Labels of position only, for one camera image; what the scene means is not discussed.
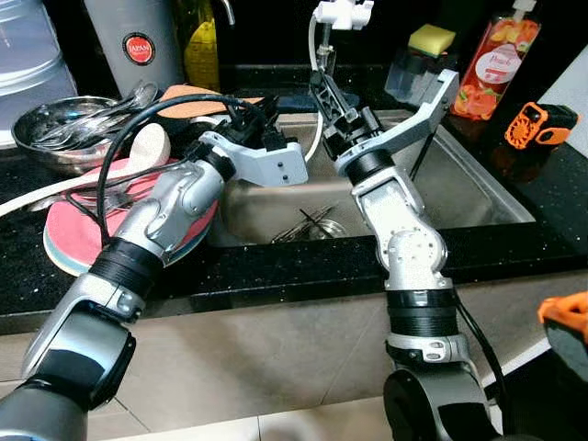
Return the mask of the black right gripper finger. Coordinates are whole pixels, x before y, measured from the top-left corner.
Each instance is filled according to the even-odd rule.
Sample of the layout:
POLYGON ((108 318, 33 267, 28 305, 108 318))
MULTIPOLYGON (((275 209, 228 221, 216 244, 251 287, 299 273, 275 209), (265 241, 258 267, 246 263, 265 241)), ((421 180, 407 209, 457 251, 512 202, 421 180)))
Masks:
POLYGON ((356 106, 347 100, 332 77, 323 79, 323 114, 324 115, 357 115, 356 106))
POLYGON ((315 97, 318 112, 325 119, 342 115, 342 97, 332 77, 323 72, 311 72, 310 93, 315 97))

